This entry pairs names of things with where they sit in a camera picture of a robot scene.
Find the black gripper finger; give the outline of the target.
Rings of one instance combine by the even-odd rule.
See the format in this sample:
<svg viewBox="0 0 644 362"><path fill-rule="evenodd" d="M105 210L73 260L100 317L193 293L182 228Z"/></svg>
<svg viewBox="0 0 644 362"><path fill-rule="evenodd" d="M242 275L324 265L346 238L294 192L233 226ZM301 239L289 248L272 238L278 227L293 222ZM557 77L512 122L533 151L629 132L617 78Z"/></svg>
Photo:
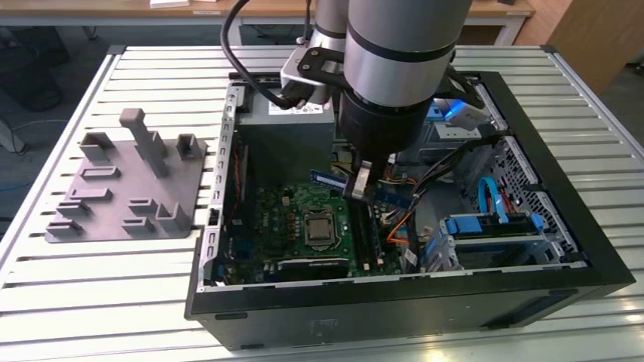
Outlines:
<svg viewBox="0 0 644 362"><path fill-rule="evenodd" d="M370 169L372 163L369 161L361 161L358 169L349 176L342 190L342 197L346 200L368 200L370 198Z"/></svg>

